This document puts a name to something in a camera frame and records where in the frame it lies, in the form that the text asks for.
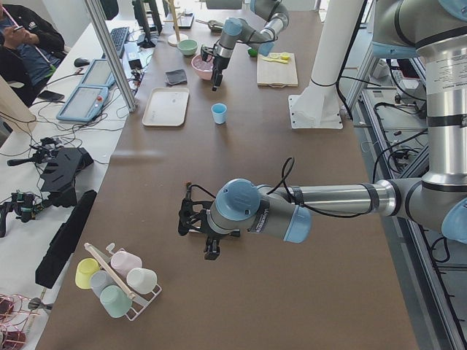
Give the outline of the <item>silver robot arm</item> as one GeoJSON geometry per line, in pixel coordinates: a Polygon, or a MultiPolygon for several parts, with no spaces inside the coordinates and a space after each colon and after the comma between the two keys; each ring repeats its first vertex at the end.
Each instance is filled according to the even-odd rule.
{"type": "Polygon", "coordinates": [[[228,68],[237,44],[245,44],[257,54],[267,56],[289,25],[289,11],[282,1],[251,1],[250,11],[263,21],[261,28],[250,25],[245,18],[227,17],[220,38],[211,47],[204,48],[203,59],[210,56],[213,62],[213,91],[221,86],[223,72],[228,68]]]}
{"type": "MultiPolygon", "coordinates": [[[[342,1],[337,2],[330,3],[310,86],[292,96],[293,128],[305,128],[305,122],[312,128],[337,124],[337,117],[329,115],[331,120],[323,114],[325,97],[341,78],[366,1],[356,1],[359,10],[354,8],[351,15],[344,14],[342,1]],[[348,44],[348,50],[333,54],[337,61],[331,61],[331,68],[340,70],[326,76],[318,71],[327,59],[331,39],[337,40],[334,44],[348,44]]],[[[228,17],[219,43],[201,49],[202,58],[214,58],[215,90],[237,42],[258,48],[261,55],[269,54],[291,21],[282,1],[251,1],[250,10],[266,21],[258,33],[246,20],[228,17]]],[[[200,220],[201,232],[207,235],[205,259],[217,259],[220,239],[242,230],[301,243],[311,230],[312,212],[342,219],[372,213],[402,217],[466,244],[466,1],[376,1],[375,10],[374,57],[421,57],[425,61],[426,98],[421,99],[426,102],[427,129],[382,149],[371,179],[376,179],[376,167],[386,153],[390,158],[393,153],[408,151],[393,149],[425,133],[428,172],[374,183],[293,187],[285,182],[292,169],[285,172],[286,166],[294,163],[290,157],[276,186],[233,179],[223,185],[214,201],[203,204],[200,220]]]]}

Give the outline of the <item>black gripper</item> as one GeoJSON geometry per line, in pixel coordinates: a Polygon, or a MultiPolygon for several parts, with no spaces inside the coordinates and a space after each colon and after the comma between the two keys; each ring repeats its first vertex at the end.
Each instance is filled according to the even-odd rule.
{"type": "Polygon", "coordinates": [[[220,239],[219,236],[207,236],[204,249],[205,260],[216,260],[220,256],[220,239]]]}
{"type": "Polygon", "coordinates": [[[213,60],[212,69],[212,91],[216,91],[221,86],[223,80],[223,70],[228,67],[228,58],[216,55],[213,60]]]}

